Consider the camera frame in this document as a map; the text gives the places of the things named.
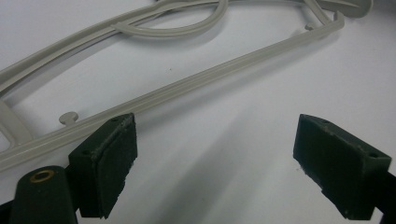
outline gray gasket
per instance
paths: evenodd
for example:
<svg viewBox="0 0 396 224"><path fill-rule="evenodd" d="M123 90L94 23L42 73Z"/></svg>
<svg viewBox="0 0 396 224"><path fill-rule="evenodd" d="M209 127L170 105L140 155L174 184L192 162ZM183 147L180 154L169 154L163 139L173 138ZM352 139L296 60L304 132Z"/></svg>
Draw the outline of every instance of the gray gasket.
<svg viewBox="0 0 396 224"><path fill-rule="evenodd" d="M266 59L276 56L277 54L296 48L300 45L307 44L314 39L321 38L344 27L343 13L335 10L334 20L332 21L322 11L320 5L315 0L304 1L318 17L320 22L323 24L322 26L314 28L307 25L306 28L309 30L308 32L293 36L289 39L280 41L263 49L258 49L226 63L209 68L193 76L183 78L180 81L162 87L156 91L152 91L122 105L110 108L80 122L75 122L78 117L77 113L67 113L60 118L60 122L64 123L66 127L53 133L48 133L45 136L39 137L37 139L33 139L31 133L18 119L18 117L12 113L12 111L3 102L0 102L0 112L2 112L0 119L0 131L4 133L6 138L11 142L11 147L8 150L0 153L0 171L6 170L7 168L22 162L29 161L32 158L43 155L58 147L65 146L71 142L83 138L93 133L97 128L105 123L106 120L117 115L145 111L155 105L159 105L181 94L204 86L205 84L221 77L225 77L232 72L241 70L247 66L253 65L254 63L262 62ZM341 10L350 8L351 5L349 3L340 3L341 1L338 0L329 0L327 2L332 2L333 4L336 2L336 4L332 6L334 8L336 8L335 6L338 6ZM170 29L168 31L161 29L158 33L156 33L158 30L155 29L136 28L138 22L155 18L169 10L185 7L204 6L216 3L220 3L218 5L218 9L215 12L217 14L210 17L210 20L205 20L205 22L199 23L198 26L182 27L178 29L176 28L176 30ZM15 83L33 74L34 71L37 71L43 66L56 61L64 55L71 55L76 50L87 48L94 43L118 33L119 30L130 35L143 36L190 35L210 28L215 23L213 21L218 21L221 18L227 6L228 0L162 0L150 7L143 7L136 11L125 13L113 19L103 21L97 25L71 35L64 40L47 47L46 49L40 50L38 53L1 71L0 93L4 93Z"/></svg>

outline black rubber pad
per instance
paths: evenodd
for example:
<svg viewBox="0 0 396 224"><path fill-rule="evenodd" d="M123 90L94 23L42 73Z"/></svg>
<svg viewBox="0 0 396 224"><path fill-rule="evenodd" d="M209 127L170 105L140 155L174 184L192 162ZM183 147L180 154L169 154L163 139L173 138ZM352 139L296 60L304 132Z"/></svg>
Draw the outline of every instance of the black rubber pad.
<svg viewBox="0 0 396 224"><path fill-rule="evenodd" d="M69 155L82 217L108 218L136 157L133 114L109 120Z"/></svg>
<svg viewBox="0 0 396 224"><path fill-rule="evenodd" d="M325 119L301 115L293 157L340 213L369 220L391 157Z"/></svg>

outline screw hole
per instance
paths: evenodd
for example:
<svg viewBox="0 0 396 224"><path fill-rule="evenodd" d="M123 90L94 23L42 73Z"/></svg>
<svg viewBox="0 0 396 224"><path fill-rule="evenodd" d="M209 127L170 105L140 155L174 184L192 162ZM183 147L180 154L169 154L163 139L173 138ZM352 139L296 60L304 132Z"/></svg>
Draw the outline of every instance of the screw hole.
<svg viewBox="0 0 396 224"><path fill-rule="evenodd" d="M40 183L40 182L46 181L48 179L51 179L54 174L55 173L51 170L40 171L30 177L30 182Z"/></svg>
<svg viewBox="0 0 396 224"><path fill-rule="evenodd" d="M373 153L373 152L372 152L372 153L370 153L370 154L369 154L369 156L370 156L371 158L378 158L378 155L376 155L376 154L375 154L375 153Z"/></svg>

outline white table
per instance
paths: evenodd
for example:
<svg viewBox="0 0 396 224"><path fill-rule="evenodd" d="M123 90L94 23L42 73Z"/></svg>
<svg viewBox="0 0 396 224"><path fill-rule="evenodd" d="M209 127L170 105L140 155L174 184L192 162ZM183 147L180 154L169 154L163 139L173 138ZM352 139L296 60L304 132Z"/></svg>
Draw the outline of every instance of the white table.
<svg viewBox="0 0 396 224"><path fill-rule="evenodd" d="M0 69L99 21L152 4L0 3ZM149 22L199 21L208 8ZM232 4L210 31L177 39L118 35L43 72L3 99L37 136L218 63L304 32L307 8ZM108 220L79 223L351 223L292 158L299 115L328 119L396 158L396 2L375 0L341 31L136 116L139 156ZM79 142L0 173L0 203L19 178L67 165ZM0 150L7 147L0 138ZM390 167L396 174L396 166ZM371 221L378 223L375 210Z"/></svg>

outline gray molded plastic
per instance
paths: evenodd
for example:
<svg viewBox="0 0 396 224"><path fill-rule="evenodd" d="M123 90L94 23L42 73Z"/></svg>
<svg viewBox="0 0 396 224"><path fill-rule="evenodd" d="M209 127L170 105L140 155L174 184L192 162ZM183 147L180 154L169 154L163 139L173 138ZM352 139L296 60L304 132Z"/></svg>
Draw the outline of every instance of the gray molded plastic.
<svg viewBox="0 0 396 224"><path fill-rule="evenodd" d="M349 2L339 0L326 1L326 3L331 3L331 7L328 7L328 9L335 11L334 20L332 21L322 11L320 5L315 0L304 1L318 17L320 22L323 24L322 26L313 28L307 25L307 29L309 30L308 32L280 41L263 49L258 49L226 63L219 64L191 77L183 78L180 81L162 87L156 91L152 91L122 105L115 106L80 122L76 122L78 118L77 113L66 113L60 117L60 122L66 125L64 128L53 133L48 133L37 139L32 138L31 133L18 119L18 117L0 101L0 131L2 131L2 133L5 134L5 137L11 142L10 149L0 153L0 171L6 170L7 168L19 163L29 161L32 158L83 138L93 133L97 128L105 123L106 120L117 115L145 111L155 105L159 105L186 92L195 90L205 84L221 77L225 77L247 66L262 62L284 51L307 44L314 39L321 38L335 32L344 27L344 15L337 9L346 10L346 8L349 8L350 5L355 2L354 0L348 0ZM198 25L195 24L170 30L136 28L136 25L139 22L156 18L169 10L210 4L219 4L215 15L209 17L207 20L197 23ZM53 63L64 56L73 55L76 51L85 49L94 43L117 34L119 29L131 35L157 37L195 34L213 26L214 23L222 17L227 6L228 0L162 0L150 7L143 7L113 19L103 21L71 35L46 49L40 50L38 53L35 53L19 63L11 65L1 71L0 93L4 93L24 77L33 74L34 71ZM368 9L362 7L359 13L352 13L351 15L363 15L367 13L364 10Z"/></svg>

